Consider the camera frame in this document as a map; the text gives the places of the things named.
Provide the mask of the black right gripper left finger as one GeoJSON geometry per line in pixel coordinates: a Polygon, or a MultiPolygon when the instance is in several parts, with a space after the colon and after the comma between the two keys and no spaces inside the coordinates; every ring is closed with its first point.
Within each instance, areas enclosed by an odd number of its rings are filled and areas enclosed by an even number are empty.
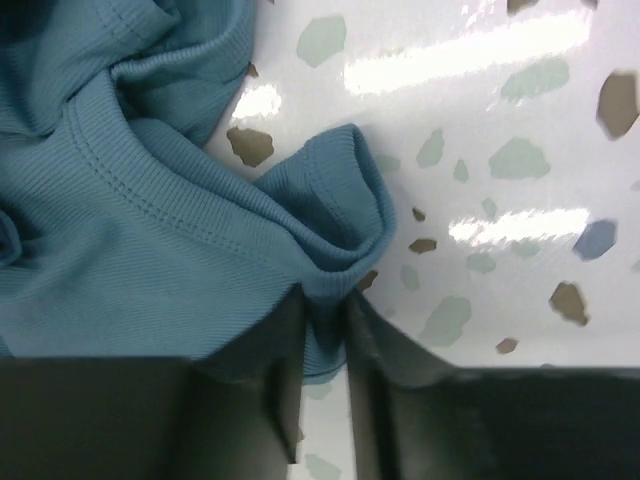
{"type": "Polygon", "coordinates": [[[5,479],[283,479],[296,460],[304,298],[209,357],[4,359],[5,479]]]}

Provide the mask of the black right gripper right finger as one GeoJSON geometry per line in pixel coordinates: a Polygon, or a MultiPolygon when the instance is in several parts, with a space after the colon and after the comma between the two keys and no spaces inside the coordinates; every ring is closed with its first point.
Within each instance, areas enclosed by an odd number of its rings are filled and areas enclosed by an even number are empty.
{"type": "Polygon", "coordinates": [[[356,473],[361,479],[635,479],[633,368],[457,367],[344,304],[356,473]]]}

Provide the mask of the blue ribbed tank top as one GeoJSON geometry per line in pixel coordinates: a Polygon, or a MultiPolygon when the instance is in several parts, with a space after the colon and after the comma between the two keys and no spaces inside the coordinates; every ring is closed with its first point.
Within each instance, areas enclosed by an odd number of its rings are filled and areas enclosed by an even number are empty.
{"type": "Polygon", "coordinates": [[[248,181],[204,151],[250,66],[251,1],[17,1],[1,15],[1,351],[221,348],[300,285],[304,371],[396,220],[361,131],[248,181]]]}

